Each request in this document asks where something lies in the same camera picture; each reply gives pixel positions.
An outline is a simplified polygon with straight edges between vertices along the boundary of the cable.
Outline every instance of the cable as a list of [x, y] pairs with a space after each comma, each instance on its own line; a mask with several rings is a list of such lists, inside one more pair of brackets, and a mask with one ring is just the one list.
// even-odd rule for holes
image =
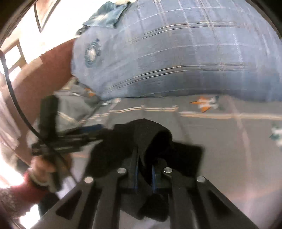
[[[68, 168], [67, 166], [67, 162], [66, 160], [64, 159], [64, 157], [59, 153], [57, 152], [52, 146], [50, 146], [43, 138], [42, 136], [33, 128], [33, 126], [30, 124], [30, 122], [27, 120], [25, 114], [23, 113], [23, 111], [21, 110], [18, 102], [17, 102], [17, 98], [15, 96], [15, 93], [14, 93], [14, 90], [13, 90], [13, 86], [11, 84], [11, 81], [9, 79], [9, 71], [8, 71], [8, 67], [6, 65], [6, 58], [5, 58], [5, 55], [4, 53], [0, 50], [0, 59], [1, 59], [1, 63], [2, 63], [2, 66], [3, 66], [3, 69], [4, 69], [4, 74], [5, 74], [5, 79], [6, 79], [6, 82], [7, 82], [7, 86], [8, 86], [8, 90], [9, 90], [9, 93], [10, 93], [10, 96], [11, 96], [11, 99], [20, 115], [20, 117], [22, 118], [22, 120], [24, 121], [24, 123], [27, 125], [27, 127], [30, 129], [30, 131], [32, 133], [34, 133], [34, 135], [36, 137], [38, 137], [38, 139], [40, 141], [42, 141], [49, 149], [50, 151], [55, 154], [56, 156], [58, 156], [60, 158], [60, 160], [63, 162], [63, 164], [66, 166], [66, 168]], [[70, 169], [68, 169], [69, 171], [69, 174], [70, 176], [73, 178], [74, 182], [77, 184], [77, 180], [75, 179], [75, 177], [73, 176], [73, 174], [71, 173]]]

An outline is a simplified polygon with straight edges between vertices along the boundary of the denim cloth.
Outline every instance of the denim cloth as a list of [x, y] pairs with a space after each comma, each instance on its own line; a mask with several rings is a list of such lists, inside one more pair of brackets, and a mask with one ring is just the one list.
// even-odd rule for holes
[[90, 28], [72, 74], [101, 99], [228, 94], [282, 101], [281, 41], [244, 0], [138, 0]]
[[116, 5], [110, 1], [102, 5], [83, 25], [115, 28], [121, 13], [128, 4]]

